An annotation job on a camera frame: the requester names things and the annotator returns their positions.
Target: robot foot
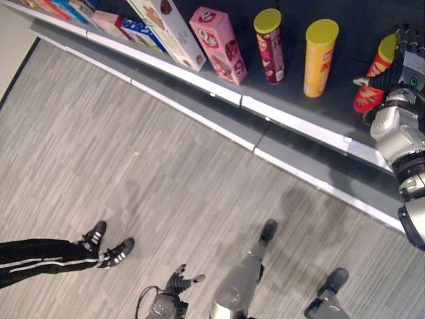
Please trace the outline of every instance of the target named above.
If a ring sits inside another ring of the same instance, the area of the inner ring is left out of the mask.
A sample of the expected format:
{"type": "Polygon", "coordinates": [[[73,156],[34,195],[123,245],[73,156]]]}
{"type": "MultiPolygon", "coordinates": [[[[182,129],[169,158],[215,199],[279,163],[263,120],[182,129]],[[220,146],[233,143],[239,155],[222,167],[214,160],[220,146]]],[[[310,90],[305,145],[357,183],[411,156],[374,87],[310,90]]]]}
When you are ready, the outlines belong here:
{"type": "Polygon", "coordinates": [[[317,291],[317,295],[322,295],[325,290],[332,290],[335,294],[347,282],[348,271],[344,268],[336,268],[327,278],[325,284],[317,291]]]}
{"type": "Polygon", "coordinates": [[[274,219],[269,219],[268,221],[266,221],[261,231],[259,241],[267,245],[276,234],[277,228],[278,228],[278,222],[275,221],[274,219]]]}

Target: person's leg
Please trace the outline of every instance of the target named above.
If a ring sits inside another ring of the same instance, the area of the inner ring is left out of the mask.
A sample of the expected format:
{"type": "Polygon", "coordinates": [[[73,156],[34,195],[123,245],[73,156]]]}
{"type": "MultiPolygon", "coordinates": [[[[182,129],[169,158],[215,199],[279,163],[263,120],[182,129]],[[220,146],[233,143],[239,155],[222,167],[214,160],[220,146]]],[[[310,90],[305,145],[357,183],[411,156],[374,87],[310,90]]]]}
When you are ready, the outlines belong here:
{"type": "Polygon", "coordinates": [[[29,239],[0,243],[0,288],[38,274],[56,274],[97,266],[110,268],[121,263],[134,247],[127,238],[113,249],[99,254],[106,222],[99,221],[83,241],[71,243],[56,239],[29,239]]]}
{"type": "Polygon", "coordinates": [[[28,239],[0,243],[0,288],[42,273],[90,268],[98,261],[97,252],[69,241],[28,239]]]}

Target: robot finger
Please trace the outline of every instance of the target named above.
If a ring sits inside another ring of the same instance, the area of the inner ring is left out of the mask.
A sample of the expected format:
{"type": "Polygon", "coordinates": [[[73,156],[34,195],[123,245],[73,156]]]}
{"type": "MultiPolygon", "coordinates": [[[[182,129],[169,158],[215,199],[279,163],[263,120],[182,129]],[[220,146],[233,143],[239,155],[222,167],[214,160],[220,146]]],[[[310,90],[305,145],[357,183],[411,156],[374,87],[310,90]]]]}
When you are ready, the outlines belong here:
{"type": "Polygon", "coordinates": [[[406,31],[406,35],[408,50],[415,53],[418,49],[419,32],[414,29],[409,29],[406,31]]]}
{"type": "Polygon", "coordinates": [[[418,37],[418,54],[425,58],[425,34],[418,37]]]}
{"type": "Polygon", "coordinates": [[[396,38],[397,38],[397,47],[396,50],[399,50],[400,53],[404,56],[404,52],[407,49],[407,34],[406,34],[406,26],[403,28],[398,28],[396,30],[396,38]]]}

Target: green light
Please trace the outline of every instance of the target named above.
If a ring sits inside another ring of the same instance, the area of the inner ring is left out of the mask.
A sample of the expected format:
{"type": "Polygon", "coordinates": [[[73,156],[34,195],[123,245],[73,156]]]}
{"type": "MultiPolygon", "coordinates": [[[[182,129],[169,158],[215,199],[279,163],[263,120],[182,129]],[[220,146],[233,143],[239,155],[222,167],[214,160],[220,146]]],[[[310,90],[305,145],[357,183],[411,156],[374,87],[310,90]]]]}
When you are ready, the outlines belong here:
{"type": "Polygon", "coordinates": [[[418,79],[415,77],[410,78],[410,83],[413,86],[417,86],[418,85],[418,79]]]}

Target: pink box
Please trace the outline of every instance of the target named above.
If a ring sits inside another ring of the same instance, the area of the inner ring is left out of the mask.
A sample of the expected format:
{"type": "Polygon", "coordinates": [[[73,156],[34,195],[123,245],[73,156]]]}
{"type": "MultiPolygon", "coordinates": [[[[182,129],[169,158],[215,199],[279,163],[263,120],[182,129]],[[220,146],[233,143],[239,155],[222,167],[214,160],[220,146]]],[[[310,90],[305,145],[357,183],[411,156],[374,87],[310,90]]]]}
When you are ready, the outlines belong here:
{"type": "Polygon", "coordinates": [[[215,72],[239,85],[248,72],[227,13],[199,7],[190,24],[215,72]]]}

